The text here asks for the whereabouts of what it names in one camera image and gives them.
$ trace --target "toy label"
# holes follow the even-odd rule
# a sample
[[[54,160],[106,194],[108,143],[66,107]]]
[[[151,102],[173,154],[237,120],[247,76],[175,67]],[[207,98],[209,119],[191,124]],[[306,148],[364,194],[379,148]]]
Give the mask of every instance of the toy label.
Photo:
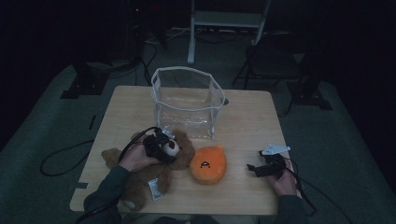
[[[152,179],[148,182],[151,189],[152,200],[157,201],[163,197],[163,194],[158,191],[158,178]]]

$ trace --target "table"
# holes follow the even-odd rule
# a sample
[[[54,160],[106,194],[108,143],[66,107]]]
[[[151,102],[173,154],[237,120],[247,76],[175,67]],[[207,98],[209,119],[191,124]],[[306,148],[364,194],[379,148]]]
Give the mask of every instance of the table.
[[[97,190],[109,173],[101,152],[116,147],[123,149],[131,135],[155,126],[150,87],[118,86],[92,145],[79,183],[87,188],[76,189],[70,203],[74,211],[83,211],[83,201]],[[277,197],[264,178],[257,178],[247,163],[262,165],[258,151],[268,144],[285,146],[271,94],[267,91],[225,90],[230,101],[220,113],[215,126],[216,139],[191,139],[195,148],[222,144],[227,157],[226,175],[217,185],[199,185],[189,170],[173,171],[168,193],[152,201],[147,188],[147,205],[142,213],[273,215]],[[119,203],[119,209],[128,208]]]
[[[187,63],[193,64],[195,58],[195,25],[257,28],[255,45],[262,37],[269,6],[272,0],[266,0],[262,13],[238,13],[195,10],[195,0],[191,0],[191,31]]]

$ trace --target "person's arm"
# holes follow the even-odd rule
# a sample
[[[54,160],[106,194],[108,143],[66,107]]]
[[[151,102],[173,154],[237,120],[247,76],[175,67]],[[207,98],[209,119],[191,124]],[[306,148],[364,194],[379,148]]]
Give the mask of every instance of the person's arm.
[[[285,163],[286,166],[290,168],[290,162],[285,160]],[[274,223],[308,223],[303,200],[297,196],[294,176],[288,170],[285,170],[279,179],[273,175],[267,176],[266,179],[270,182],[276,194],[279,196],[278,214]]]
[[[157,159],[146,156],[146,150],[143,145],[132,145],[119,165],[110,170],[110,173],[99,185],[98,190],[88,195],[84,200],[85,214],[91,215],[92,211],[95,211],[95,214],[82,219],[78,223],[121,223],[117,203],[122,195],[129,174],[156,163],[159,163]]]

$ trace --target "clear plastic container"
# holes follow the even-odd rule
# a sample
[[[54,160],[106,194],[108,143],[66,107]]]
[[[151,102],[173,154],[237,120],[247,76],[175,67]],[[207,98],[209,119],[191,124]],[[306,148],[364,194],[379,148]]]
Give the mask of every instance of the clear plastic container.
[[[224,92],[212,75],[189,67],[166,67],[152,79],[154,118],[171,133],[180,129],[191,138],[215,139],[215,123]]]

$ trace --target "wooden tabletop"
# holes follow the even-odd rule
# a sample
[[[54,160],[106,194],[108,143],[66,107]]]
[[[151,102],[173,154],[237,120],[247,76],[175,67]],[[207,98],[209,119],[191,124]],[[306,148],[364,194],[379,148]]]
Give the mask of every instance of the wooden tabletop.
[[[150,87],[118,86],[108,105],[79,183],[70,203],[74,211],[83,211],[84,199],[96,191],[109,173],[101,152],[129,143],[131,135],[155,126]],[[279,120],[267,91],[225,90],[230,101],[219,112],[216,139],[191,139],[195,148],[222,144],[227,157],[227,172],[217,185],[199,185],[189,170],[173,171],[172,186],[162,199],[152,201],[147,188],[147,204],[142,213],[273,215],[277,197],[264,178],[250,172],[247,164],[262,165],[259,150],[268,144],[285,146]],[[119,209],[128,208],[119,203]]]

